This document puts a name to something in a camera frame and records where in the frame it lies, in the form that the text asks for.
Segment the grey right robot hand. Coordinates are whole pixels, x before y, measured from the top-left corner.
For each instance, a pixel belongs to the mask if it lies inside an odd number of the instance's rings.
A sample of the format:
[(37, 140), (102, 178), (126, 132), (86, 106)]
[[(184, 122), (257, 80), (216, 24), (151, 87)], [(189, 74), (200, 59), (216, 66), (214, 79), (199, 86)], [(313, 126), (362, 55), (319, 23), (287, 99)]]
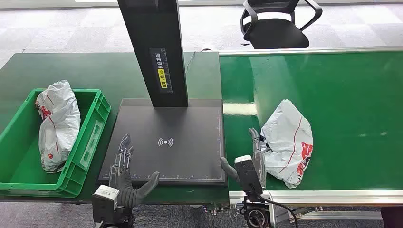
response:
[[(240, 157), (237, 157), (235, 159), (234, 164), (238, 164), (240, 162), (244, 161), (251, 161), (253, 164), (253, 168), (256, 172), (257, 178), (260, 183), (260, 188), (262, 190), (266, 189), (266, 168), (265, 168), (265, 157), (264, 157), (264, 152), (261, 150), (261, 136), (258, 134), (255, 128), (249, 128), (248, 132), (251, 136), (252, 139), (252, 147), (253, 147), (253, 155), (243, 155)], [(220, 163), (221, 163), (221, 168), (225, 171), (225, 173), (233, 178), (239, 185), (243, 185), (241, 183), (241, 175), (238, 174), (238, 171), (236, 168), (233, 168), (231, 165), (229, 165), (227, 159), (225, 157), (220, 157)]]

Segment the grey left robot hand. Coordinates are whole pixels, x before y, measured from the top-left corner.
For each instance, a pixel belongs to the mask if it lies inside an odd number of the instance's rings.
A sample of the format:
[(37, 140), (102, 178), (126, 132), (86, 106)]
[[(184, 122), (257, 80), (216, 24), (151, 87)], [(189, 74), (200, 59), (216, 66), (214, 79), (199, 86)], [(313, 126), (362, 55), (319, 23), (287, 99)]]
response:
[(118, 206), (133, 208), (140, 205), (150, 192), (159, 183), (160, 173), (154, 172), (149, 181), (138, 189), (134, 189), (131, 180), (130, 162), (134, 151), (130, 145), (130, 134), (125, 134), (118, 146), (115, 156), (115, 163), (110, 168), (109, 186), (119, 190), (117, 196)]

